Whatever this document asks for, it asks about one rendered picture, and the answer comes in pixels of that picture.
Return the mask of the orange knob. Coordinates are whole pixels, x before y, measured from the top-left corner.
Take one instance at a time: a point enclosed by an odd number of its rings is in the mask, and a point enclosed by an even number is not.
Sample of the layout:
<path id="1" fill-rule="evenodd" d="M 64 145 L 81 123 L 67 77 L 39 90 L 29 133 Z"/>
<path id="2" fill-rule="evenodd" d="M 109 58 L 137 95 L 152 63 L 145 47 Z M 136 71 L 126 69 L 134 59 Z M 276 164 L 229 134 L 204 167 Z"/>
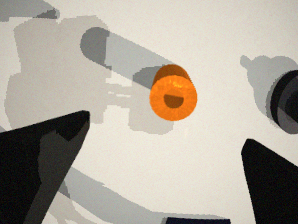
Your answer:
<path id="1" fill-rule="evenodd" d="M 180 121 L 192 115 L 197 108 L 197 93 L 184 68 L 162 65 L 153 81 L 150 104 L 160 119 Z"/>

